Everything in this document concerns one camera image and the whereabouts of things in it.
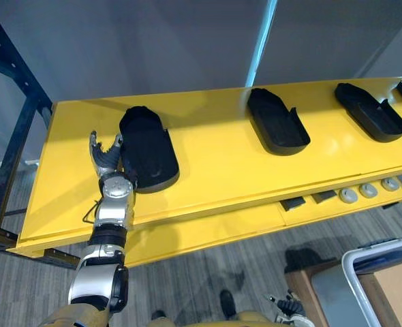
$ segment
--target round knob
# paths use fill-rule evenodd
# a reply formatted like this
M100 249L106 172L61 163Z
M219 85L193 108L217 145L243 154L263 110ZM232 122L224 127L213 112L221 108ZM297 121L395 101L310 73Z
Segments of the round knob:
M339 197L345 203L354 203L358 200L357 193L352 189L344 188L339 191Z
M373 198L374 196L378 195L377 189L372 184L369 184L369 183L360 185L358 190L360 191L362 196L364 196L365 198L368 198L368 199Z
M381 185L388 191L396 191L399 188L399 183L392 177L383 179Z

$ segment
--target gray carpet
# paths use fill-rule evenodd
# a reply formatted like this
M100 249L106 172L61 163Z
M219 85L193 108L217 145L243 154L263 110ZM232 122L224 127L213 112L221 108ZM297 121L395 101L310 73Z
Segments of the gray carpet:
M27 205L34 174L17 175L8 210ZM3 227L19 231L23 215ZM273 319L262 295L284 295L285 270L340 258L372 240L402 236L402 203L259 236L130 269L129 304L111 326L145 326L156 309L177 325L223 319L218 294L228 288L238 310ZM82 245L64 247L78 254ZM0 254L0 326L36 326L66 304L72 270Z

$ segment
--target black metal post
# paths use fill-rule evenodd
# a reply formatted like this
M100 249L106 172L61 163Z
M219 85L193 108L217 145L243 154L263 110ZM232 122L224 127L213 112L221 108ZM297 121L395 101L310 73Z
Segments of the black metal post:
M35 115L37 100L34 97L28 97L25 100L21 113L12 137L4 154L0 167L0 226L3 222L7 200L9 198L10 189L14 181L16 169L21 158L22 149L24 148L27 135L30 130L31 122Z
M24 59L22 59L0 24L0 72L11 77L11 73L7 71L7 67L13 72L13 81L25 96L28 97L32 94L36 96L38 100L37 111L42 114L42 109L47 108L52 113L50 98L31 73Z
M46 126L52 114L52 102L35 76L31 73L19 52L0 25L0 73L11 78L25 94L26 100L16 122L0 167L0 253L14 255L29 260L75 269L79 258L56 249L46 249L42 258L31 259L6 249L16 246L18 235L1 228L10 189L27 139L36 110L44 118ZM10 212L12 215L24 213L25 209Z

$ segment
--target yellow table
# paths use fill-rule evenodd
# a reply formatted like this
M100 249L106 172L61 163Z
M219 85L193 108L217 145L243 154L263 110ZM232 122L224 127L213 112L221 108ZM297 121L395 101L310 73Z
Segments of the yellow table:
M402 117L399 78L351 80L376 99L388 98ZM298 115L311 143L291 156L267 153L246 110L249 89L137 95L59 102L42 151L24 226L10 251L39 257L50 247L87 240L82 217L97 200L89 133L104 147L127 108L148 106L162 119L180 165L168 189L136 196L127 264L173 255L402 200L379 180L402 173L402 137L372 140L334 96L340 81L266 86ZM375 181L380 194L354 204L338 198L316 204L310 194ZM305 196L285 212L278 201Z

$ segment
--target shoe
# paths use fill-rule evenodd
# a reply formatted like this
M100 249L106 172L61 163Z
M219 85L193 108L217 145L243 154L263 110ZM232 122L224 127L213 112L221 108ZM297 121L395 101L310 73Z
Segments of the shoe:
M222 290L219 298L221 299L222 312L229 320L236 315L236 305L234 304L233 295L229 290Z
M151 320L156 320L158 318L165 318L166 314L165 311L163 310L156 310L153 312L153 314L151 315Z

